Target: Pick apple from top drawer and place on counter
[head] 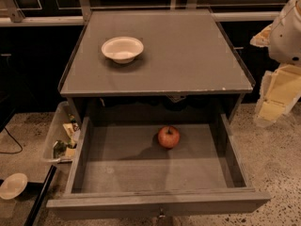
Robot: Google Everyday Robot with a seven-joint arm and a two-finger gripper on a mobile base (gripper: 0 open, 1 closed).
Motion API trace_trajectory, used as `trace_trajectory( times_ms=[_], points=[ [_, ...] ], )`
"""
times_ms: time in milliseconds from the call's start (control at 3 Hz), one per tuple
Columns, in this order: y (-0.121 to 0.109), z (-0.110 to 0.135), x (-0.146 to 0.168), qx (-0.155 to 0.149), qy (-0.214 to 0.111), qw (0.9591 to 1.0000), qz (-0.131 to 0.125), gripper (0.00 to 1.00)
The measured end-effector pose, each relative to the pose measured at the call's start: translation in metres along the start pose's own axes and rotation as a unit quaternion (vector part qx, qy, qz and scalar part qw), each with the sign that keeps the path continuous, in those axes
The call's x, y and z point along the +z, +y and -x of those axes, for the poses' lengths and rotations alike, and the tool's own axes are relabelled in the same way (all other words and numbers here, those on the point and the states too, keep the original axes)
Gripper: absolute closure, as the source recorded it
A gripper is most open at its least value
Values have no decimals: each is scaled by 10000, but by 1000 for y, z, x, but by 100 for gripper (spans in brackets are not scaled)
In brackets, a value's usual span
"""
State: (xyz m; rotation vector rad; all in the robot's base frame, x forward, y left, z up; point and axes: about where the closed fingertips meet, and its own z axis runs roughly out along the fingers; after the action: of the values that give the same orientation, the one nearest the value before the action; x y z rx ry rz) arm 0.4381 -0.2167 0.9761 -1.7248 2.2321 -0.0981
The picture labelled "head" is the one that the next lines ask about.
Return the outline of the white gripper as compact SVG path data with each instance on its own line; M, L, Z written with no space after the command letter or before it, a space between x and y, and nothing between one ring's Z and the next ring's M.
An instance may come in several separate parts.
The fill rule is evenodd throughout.
M266 71L261 80L254 122L267 127L287 115L301 98L301 68L298 67L301 65L301 0L290 0L272 25L253 36L250 44L269 46L269 57L287 63L274 72Z

